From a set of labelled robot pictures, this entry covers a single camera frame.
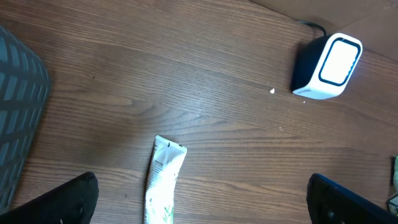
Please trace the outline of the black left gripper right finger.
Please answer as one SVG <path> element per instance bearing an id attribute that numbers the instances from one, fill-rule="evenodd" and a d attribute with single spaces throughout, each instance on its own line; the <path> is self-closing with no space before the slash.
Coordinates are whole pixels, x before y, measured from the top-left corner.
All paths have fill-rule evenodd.
<path id="1" fill-rule="evenodd" d="M 307 206 L 313 224 L 397 224 L 397 217 L 321 174 L 307 185 Z"/>

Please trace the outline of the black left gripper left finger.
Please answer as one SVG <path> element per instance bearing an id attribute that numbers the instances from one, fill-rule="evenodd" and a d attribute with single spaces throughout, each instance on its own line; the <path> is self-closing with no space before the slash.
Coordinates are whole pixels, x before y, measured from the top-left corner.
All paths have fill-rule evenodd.
<path id="1" fill-rule="evenodd" d="M 89 223 L 99 196 L 94 173 L 85 172 L 1 215 L 1 224 Z"/>

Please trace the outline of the teal packet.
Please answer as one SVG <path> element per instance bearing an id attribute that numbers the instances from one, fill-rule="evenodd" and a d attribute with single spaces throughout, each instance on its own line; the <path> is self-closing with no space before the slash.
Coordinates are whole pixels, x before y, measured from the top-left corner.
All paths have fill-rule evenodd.
<path id="1" fill-rule="evenodd" d="M 397 155 L 391 158 L 391 184 L 397 192 Z"/>

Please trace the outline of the white tube with gold cap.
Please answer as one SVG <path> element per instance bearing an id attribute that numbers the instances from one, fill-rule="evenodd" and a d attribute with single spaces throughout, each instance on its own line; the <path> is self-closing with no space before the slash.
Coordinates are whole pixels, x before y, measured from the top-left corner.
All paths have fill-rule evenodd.
<path id="1" fill-rule="evenodd" d="M 172 224 L 178 174 L 187 148 L 156 135 L 144 202 L 144 224 Z"/>

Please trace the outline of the green axe brand box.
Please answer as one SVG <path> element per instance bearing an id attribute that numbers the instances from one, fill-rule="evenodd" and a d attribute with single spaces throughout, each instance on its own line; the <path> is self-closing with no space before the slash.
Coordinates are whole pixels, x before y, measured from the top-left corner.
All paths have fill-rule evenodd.
<path id="1" fill-rule="evenodd" d="M 387 201 L 387 208 L 388 211 L 395 215 L 398 216 L 398 195 L 395 194 L 393 195 L 388 201 Z"/>

